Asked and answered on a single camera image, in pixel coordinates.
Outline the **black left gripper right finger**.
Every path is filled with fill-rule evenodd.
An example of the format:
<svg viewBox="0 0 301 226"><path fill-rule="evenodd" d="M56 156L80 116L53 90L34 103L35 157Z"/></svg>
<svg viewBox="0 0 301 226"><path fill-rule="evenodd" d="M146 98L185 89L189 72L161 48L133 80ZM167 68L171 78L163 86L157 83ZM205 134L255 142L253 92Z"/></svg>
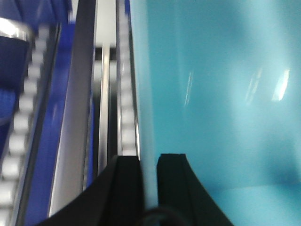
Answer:
<svg viewBox="0 0 301 226"><path fill-rule="evenodd" d="M162 154L157 163L160 206L170 207L190 226L231 226L192 170L186 155Z"/></svg>

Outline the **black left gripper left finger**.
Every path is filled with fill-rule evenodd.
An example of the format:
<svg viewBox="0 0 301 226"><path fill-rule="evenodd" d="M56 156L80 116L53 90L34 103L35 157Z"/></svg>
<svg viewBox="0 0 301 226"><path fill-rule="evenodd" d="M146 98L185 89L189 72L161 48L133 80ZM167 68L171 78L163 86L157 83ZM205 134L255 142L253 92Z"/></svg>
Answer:
<svg viewBox="0 0 301 226"><path fill-rule="evenodd" d="M41 226L136 226L144 213L136 156L114 156L94 182Z"/></svg>

